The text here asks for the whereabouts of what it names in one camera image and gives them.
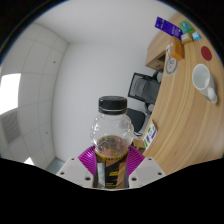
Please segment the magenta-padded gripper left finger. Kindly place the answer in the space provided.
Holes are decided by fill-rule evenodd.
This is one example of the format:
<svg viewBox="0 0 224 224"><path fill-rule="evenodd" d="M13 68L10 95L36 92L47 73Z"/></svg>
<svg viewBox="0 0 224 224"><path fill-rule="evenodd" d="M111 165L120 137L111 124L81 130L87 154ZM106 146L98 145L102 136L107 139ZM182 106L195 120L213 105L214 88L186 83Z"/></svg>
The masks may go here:
<svg viewBox="0 0 224 224"><path fill-rule="evenodd" d="M78 157L69 158L57 176L84 188L92 188L97 168L95 147L91 146Z"/></svg>

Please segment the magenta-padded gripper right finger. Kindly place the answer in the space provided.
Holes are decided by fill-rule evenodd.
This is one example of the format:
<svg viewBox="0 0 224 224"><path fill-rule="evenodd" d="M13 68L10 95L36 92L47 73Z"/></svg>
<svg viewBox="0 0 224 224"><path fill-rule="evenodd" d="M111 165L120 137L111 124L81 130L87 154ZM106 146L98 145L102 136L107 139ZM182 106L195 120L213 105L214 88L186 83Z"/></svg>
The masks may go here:
<svg viewBox="0 0 224 224"><path fill-rule="evenodd" d="M153 157L145 157L133 146L129 147L126 161L126 186L140 188L165 177Z"/></svg>

